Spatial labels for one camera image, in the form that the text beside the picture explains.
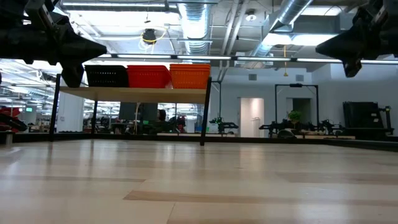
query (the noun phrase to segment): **orange basket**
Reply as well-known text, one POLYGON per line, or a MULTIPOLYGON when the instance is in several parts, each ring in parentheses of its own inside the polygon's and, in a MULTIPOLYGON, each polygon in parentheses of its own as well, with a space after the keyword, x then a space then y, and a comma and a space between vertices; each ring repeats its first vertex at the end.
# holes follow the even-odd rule
POLYGON ((130 88, 170 88, 171 76, 164 65, 128 65, 130 88))
POLYGON ((170 64, 174 88, 205 89, 211 66, 170 64))

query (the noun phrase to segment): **fluorescent light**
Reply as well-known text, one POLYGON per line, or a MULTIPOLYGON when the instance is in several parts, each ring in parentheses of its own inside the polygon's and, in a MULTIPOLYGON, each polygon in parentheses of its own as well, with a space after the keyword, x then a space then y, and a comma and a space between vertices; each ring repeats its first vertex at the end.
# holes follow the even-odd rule
POLYGON ((13 91, 14 93, 23 93, 23 94, 28 94, 29 91, 26 90, 23 87, 17 87, 17 86, 8 86, 8 89, 13 91))
POLYGON ((289 62, 290 58, 272 58, 272 57, 238 57, 242 61, 257 61, 257 62, 289 62))
POLYGON ((154 59, 170 59, 172 58, 170 55, 127 55, 127 54, 119 54, 119 58, 154 58, 154 59))
POLYGON ((103 7, 128 7, 128 6, 139 6, 139 7, 151 7, 159 6, 164 7, 164 4, 137 4, 137 3, 111 3, 111 2, 65 2, 64 6, 103 6, 103 7))
POLYGON ((105 37, 93 37, 94 39, 97 39, 97 40, 113 40, 113 41, 122 41, 122 40, 136 40, 136 39, 140 39, 141 38, 141 36, 137 36, 137 37, 129 37, 129 36, 126 36, 126 37, 122 37, 122 36, 117 36, 117 37, 111 37, 111 36, 109 36, 109 37, 107 37, 107 36, 105 36, 105 37))
POLYGON ((255 21, 257 19, 256 15, 247 15, 246 16, 246 20, 251 22, 251 21, 255 21))
POLYGON ((298 58, 297 62, 341 63, 341 60, 337 60, 337 59, 320 59, 320 58, 298 58))
POLYGON ((191 59, 191 60, 231 60, 228 56, 195 56, 195 55, 181 55, 177 56, 178 59, 191 59))
POLYGON ((99 56, 99 57, 106 57, 106 58, 110 58, 110 57, 112 57, 112 55, 111 55, 111 54, 103 54, 103 55, 101 55, 101 56, 99 56))
MULTIPOLYGON (((341 63, 338 59, 298 58, 297 62, 341 63)), ((362 64, 370 65, 398 65, 398 60, 361 60, 362 64)))
POLYGON ((299 34, 293 37, 293 45, 317 46, 320 43, 335 37, 336 34, 299 34))
POLYGON ((287 34, 268 34, 262 41, 263 45, 289 45, 292 44, 292 39, 287 34))
POLYGON ((398 65, 398 60, 361 60, 362 64, 398 65))

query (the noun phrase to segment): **laminate floor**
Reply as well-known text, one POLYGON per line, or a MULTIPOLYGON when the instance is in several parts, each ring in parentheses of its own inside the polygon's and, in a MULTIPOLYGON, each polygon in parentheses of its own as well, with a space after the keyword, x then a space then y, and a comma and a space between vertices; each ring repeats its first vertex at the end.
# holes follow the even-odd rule
POLYGON ((0 224, 393 224, 398 153, 81 140, 0 148, 0 224))

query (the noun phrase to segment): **wooden shelf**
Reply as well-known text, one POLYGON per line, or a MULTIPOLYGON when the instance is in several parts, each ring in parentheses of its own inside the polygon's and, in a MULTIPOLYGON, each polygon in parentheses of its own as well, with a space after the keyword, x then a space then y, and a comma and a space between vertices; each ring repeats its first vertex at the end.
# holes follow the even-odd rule
POLYGON ((60 87, 60 91, 98 101, 140 103, 205 103, 206 90, 115 88, 115 87, 60 87))

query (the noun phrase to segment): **yellow cable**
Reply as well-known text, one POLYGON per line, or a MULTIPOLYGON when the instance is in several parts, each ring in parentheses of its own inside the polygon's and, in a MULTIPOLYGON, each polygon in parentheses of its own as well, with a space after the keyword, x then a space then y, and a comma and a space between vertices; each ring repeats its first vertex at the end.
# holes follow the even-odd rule
MULTIPOLYGON (((284 57, 286 57, 286 45, 284 46, 284 57)), ((284 73, 284 76, 287 76, 286 66, 287 66, 287 62, 285 62, 285 73, 284 73)))

